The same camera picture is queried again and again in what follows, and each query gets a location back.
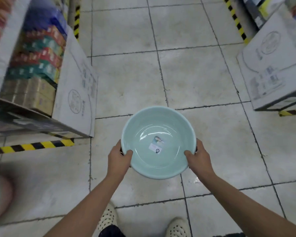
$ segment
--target foot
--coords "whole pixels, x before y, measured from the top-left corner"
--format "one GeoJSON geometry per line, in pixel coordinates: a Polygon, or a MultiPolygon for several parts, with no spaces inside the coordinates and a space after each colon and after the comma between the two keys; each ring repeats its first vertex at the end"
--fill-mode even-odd
{"type": "Polygon", "coordinates": [[[174,218],[169,224],[166,237],[191,237],[188,222],[181,218],[174,218]]]}
{"type": "Polygon", "coordinates": [[[117,213],[114,206],[109,203],[98,223],[97,229],[101,232],[110,225],[117,226],[117,213]]]}

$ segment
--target aisle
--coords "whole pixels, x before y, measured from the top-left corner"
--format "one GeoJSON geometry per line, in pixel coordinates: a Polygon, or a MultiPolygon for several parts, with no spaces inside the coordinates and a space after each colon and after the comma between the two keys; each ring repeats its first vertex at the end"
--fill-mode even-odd
{"type": "MultiPolygon", "coordinates": [[[[233,19],[222,0],[202,1],[82,0],[79,42],[99,74],[96,136],[2,156],[1,171],[14,174],[18,190],[0,236],[46,233],[104,178],[130,115],[152,105],[180,111],[220,177],[296,223],[296,117],[252,110],[233,19]]],[[[245,12],[237,15],[252,34],[245,12]]],[[[128,237],[163,236],[176,216],[189,219],[194,237],[241,232],[190,169],[151,180],[130,168],[112,202],[128,237]]]]}

